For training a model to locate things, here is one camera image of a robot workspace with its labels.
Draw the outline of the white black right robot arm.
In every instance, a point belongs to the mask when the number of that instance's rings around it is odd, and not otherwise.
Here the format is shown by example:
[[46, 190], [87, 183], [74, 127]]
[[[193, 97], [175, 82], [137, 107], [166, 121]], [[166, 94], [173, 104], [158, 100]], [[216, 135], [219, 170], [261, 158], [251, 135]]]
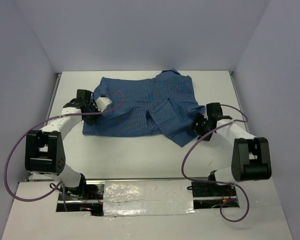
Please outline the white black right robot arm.
[[206, 115], [196, 114], [190, 127], [199, 136], [199, 142], [208, 142], [213, 134], [217, 134], [232, 146], [230, 165], [213, 170], [206, 180], [207, 190], [214, 196], [221, 194], [225, 185], [268, 180], [272, 176], [269, 141], [241, 128], [238, 123], [245, 123], [248, 118], [240, 120], [225, 115], [223, 106], [219, 102], [207, 104]]

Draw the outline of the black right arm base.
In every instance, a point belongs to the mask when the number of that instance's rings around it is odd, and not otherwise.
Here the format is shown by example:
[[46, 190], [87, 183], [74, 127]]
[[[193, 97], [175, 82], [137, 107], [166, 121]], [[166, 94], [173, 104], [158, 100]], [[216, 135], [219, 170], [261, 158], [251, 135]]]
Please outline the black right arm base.
[[192, 192], [195, 210], [219, 209], [224, 203], [224, 208], [239, 208], [237, 193], [233, 186], [191, 182], [187, 190]]

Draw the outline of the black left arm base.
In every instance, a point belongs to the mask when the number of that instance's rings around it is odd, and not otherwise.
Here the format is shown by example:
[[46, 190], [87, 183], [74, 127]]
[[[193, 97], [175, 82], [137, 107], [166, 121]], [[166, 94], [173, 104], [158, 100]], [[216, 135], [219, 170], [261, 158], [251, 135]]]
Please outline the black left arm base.
[[58, 200], [56, 203], [56, 212], [90, 212], [92, 216], [101, 217], [104, 215], [103, 199], [105, 192], [104, 183], [88, 182], [85, 193], [72, 193], [63, 187], [58, 187]]

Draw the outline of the blue plaid long sleeve shirt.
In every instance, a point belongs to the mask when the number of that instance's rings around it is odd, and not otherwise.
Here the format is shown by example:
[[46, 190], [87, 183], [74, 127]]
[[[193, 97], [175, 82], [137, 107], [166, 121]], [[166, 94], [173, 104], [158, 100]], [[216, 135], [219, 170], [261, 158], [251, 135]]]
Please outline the blue plaid long sleeve shirt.
[[163, 135], [180, 147], [197, 137], [190, 130], [205, 106], [195, 98], [192, 78], [166, 70], [154, 78], [124, 80], [103, 77], [94, 95], [106, 94], [112, 111], [98, 116], [93, 125], [84, 124], [86, 136], [148, 137]]

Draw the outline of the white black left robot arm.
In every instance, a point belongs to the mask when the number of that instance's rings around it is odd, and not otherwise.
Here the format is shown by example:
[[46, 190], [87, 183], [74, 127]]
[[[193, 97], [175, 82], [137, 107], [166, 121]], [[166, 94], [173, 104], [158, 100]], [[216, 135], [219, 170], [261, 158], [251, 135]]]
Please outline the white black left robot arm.
[[60, 115], [26, 135], [25, 169], [63, 183], [65, 190], [76, 199], [88, 194], [88, 186], [85, 176], [66, 164], [63, 140], [81, 121], [96, 121], [96, 115], [82, 115], [99, 111], [93, 97], [91, 91], [78, 89], [76, 98], [63, 106]]

